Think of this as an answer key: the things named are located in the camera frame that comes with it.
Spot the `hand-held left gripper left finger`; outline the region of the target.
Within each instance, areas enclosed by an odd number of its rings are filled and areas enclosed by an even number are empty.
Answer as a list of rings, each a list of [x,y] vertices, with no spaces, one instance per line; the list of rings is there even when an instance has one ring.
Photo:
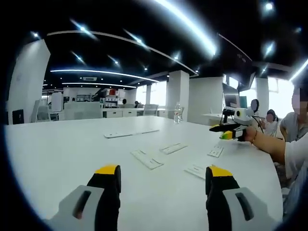
[[[44,222],[53,231],[116,231],[120,209],[121,168],[106,165],[95,171],[60,203]]]

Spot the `person's right hand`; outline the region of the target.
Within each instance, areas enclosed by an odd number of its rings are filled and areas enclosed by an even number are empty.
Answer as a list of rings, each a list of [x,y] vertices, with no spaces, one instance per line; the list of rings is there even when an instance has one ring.
[[[253,143],[257,135],[257,130],[254,127],[246,127],[243,134],[245,141]]]

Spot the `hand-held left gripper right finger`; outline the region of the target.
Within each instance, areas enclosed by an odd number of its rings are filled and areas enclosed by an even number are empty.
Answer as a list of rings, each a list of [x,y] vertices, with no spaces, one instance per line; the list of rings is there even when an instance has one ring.
[[[206,168],[205,194],[210,231],[272,231],[277,226],[267,205],[240,187],[228,170]]]

